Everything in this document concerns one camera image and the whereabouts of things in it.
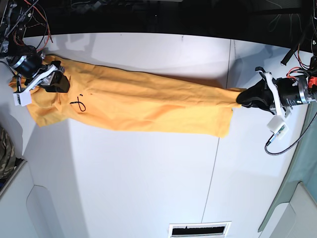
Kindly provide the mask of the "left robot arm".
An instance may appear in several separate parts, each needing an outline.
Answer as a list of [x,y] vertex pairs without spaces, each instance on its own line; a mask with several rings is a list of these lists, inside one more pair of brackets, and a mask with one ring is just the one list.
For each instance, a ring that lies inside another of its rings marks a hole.
[[[307,34],[311,33],[310,64],[303,64],[300,58],[300,47]],[[292,56],[299,66],[291,68],[285,78],[273,78],[271,73],[262,67],[255,71],[262,77],[254,86],[240,93],[236,102],[245,108],[259,108],[273,115],[282,115],[288,108],[306,105],[317,100],[317,19],[312,15],[298,43],[289,50],[281,64],[286,65]]]

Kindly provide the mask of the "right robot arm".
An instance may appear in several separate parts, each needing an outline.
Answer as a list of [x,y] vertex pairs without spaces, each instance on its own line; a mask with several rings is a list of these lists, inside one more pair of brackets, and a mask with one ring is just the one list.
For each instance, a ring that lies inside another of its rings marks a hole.
[[[42,25],[45,32],[35,47],[24,42],[29,22]],[[36,0],[2,0],[0,2],[0,61],[16,80],[21,93],[21,79],[26,89],[40,87],[49,93],[67,93],[70,83],[64,75],[61,61],[44,63],[44,47],[52,39],[45,10]]]

